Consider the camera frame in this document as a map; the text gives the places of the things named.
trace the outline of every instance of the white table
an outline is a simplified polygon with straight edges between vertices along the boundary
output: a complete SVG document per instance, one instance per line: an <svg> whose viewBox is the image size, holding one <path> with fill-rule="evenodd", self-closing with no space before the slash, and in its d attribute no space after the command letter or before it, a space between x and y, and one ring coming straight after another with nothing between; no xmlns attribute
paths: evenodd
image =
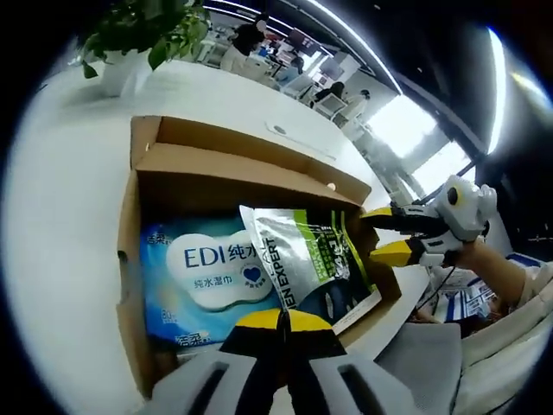
<svg viewBox="0 0 553 415"><path fill-rule="evenodd" d="M143 400L120 341L116 241L129 173L130 117L169 115L286 145L372 186L365 208L389 197L328 120L237 75L186 62L160 67L133 100L103 99L79 69L48 81L10 156L3 211L6 290L30 359L72 414L123 414ZM278 124L289 137L271 132ZM381 233L383 240L395 233ZM428 282L398 270L403 296L353 345L371 358L395 335Z"/></svg>

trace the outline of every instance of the blue wet wipes package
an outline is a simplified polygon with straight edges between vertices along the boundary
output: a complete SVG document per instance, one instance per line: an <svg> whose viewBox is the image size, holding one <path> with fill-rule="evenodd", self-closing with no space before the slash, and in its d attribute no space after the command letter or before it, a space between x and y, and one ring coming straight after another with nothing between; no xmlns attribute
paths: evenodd
<svg viewBox="0 0 553 415"><path fill-rule="evenodd" d="M148 226L140 255L146 330L178 347L223 342L241 317L280 308L239 216Z"/></svg>

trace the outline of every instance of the black cable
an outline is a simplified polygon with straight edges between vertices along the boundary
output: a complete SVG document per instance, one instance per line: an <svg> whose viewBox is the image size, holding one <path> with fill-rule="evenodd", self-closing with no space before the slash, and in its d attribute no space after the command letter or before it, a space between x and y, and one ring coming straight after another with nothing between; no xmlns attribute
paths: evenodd
<svg viewBox="0 0 553 415"><path fill-rule="evenodd" d="M422 303L419 307L415 309L415 312L419 311L422 307L426 305L428 301L430 301L434 296L438 293L438 291L443 287L443 285L448 281L449 277L453 274L453 271L455 271L457 267L454 266L452 270L449 272L449 274L443 279L442 283L438 286L438 288L435 289L435 291L432 293L430 297L428 297L426 300L424 300L424 303Z"/></svg>

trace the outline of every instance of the cardboard box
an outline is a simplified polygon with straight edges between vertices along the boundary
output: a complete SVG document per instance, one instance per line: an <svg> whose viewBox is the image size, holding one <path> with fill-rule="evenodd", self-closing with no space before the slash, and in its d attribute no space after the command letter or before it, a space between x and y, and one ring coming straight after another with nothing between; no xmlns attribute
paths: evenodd
<svg viewBox="0 0 553 415"><path fill-rule="evenodd" d="M365 333L401 292L391 269L372 264L378 238L358 220L369 186L313 158L281 145L214 125L169 117L131 120L130 177L118 235L122 297L118 322L139 391L175 368L175 358L154 356L146 337L139 242L142 221L254 208L325 208L349 213L348 232L383 300L353 311L340 339L345 345ZM336 191L327 184L334 183ZM371 308L379 310L365 313Z"/></svg>

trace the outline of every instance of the silver snack bag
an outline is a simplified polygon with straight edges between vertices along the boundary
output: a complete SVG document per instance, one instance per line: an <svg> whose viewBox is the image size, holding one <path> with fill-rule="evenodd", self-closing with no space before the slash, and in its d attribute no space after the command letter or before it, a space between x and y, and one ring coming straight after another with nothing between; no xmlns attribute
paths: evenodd
<svg viewBox="0 0 553 415"><path fill-rule="evenodd" d="M335 323L376 289L343 212L241 206L240 215L284 308Z"/></svg>

